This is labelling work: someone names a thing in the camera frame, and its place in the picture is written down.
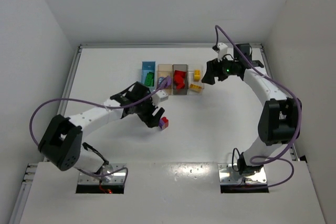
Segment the red purple lego pair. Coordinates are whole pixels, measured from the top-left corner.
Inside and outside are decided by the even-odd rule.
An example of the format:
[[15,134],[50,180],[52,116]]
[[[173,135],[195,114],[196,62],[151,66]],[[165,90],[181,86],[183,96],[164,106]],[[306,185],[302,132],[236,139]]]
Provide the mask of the red purple lego pair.
[[164,116],[159,120],[159,128],[161,130],[166,129],[169,126],[169,120]]

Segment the yellow oval lego brick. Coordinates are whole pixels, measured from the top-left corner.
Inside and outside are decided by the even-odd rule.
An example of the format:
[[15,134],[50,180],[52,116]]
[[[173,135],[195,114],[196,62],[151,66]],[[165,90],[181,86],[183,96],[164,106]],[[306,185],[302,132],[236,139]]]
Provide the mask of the yellow oval lego brick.
[[194,70],[194,75],[193,75],[193,79],[195,82],[199,82],[201,79],[201,71],[196,69]]

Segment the green lego plate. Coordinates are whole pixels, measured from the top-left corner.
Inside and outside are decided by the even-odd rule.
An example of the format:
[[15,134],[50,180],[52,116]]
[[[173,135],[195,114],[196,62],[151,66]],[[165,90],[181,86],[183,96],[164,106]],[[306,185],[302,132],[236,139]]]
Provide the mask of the green lego plate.
[[146,75],[144,84],[148,87],[154,86],[154,75],[151,72]]

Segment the red arched lego brick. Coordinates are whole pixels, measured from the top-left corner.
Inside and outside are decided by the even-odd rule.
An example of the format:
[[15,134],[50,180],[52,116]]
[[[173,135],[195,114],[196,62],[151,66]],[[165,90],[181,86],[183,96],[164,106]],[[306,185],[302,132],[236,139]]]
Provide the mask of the red arched lego brick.
[[185,79],[185,77],[186,77],[185,71],[180,71],[180,70],[174,71],[174,79]]

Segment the green lego brick number three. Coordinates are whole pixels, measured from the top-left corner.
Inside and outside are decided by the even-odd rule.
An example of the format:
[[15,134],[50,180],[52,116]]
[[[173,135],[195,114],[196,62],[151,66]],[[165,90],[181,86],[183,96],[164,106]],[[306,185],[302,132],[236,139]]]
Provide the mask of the green lego brick number three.
[[146,75],[146,81],[150,81],[152,79],[154,79],[154,73],[153,72],[147,73],[147,75]]

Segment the purple lego brick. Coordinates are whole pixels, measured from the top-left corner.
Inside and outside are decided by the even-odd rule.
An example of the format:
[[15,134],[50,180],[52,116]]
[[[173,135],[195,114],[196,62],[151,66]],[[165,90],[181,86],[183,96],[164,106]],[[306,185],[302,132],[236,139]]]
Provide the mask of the purple lego brick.
[[157,87],[160,87],[160,86],[161,86],[161,84],[162,84],[162,82],[164,81],[164,79],[165,79],[164,77],[159,77]]

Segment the purple green lego piece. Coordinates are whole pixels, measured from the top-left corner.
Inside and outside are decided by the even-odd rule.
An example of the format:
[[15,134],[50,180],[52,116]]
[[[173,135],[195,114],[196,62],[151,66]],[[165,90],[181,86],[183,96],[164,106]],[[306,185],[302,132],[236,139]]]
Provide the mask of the purple green lego piece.
[[166,84],[165,84],[165,88],[166,89],[168,89],[168,88],[170,88],[170,86],[172,85],[172,78],[170,77],[170,76],[167,76],[166,78],[165,78],[165,80],[166,80]]

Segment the yellow striped lego brick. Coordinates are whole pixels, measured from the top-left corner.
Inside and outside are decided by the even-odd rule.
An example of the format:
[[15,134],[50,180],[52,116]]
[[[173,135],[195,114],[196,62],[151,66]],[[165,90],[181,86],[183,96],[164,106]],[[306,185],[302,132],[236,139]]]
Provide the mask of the yellow striped lego brick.
[[202,87],[196,84],[190,84],[189,89],[196,93],[200,93],[202,91]]

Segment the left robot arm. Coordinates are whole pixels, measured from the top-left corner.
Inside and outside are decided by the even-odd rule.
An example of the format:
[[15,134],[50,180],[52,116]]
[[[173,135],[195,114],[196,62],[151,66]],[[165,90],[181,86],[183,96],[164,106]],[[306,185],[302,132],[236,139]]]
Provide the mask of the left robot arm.
[[60,171],[75,168],[92,177],[110,176],[109,161],[85,138],[132,114],[149,128],[159,127],[165,111],[159,104],[168,98],[161,87],[151,92],[144,84],[135,82],[102,104],[91,103],[92,109],[68,117],[54,116],[37,144],[38,150]]

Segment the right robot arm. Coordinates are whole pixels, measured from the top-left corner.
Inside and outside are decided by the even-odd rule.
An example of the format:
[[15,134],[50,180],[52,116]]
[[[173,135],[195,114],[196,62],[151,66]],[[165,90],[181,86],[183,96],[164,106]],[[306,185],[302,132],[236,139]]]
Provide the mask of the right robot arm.
[[217,58],[206,63],[202,83],[214,85],[230,76],[240,77],[255,93],[263,110],[258,122],[258,137],[251,147],[239,154],[237,172],[252,174],[261,169],[261,163],[280,146],[294,137],[298,125],[298,109],[301,102],[288,97],[268,78],[265,66],[252,59],[249,44],[239,44],[234,55],[228,59],[228,46],[219,43],[213,46]]

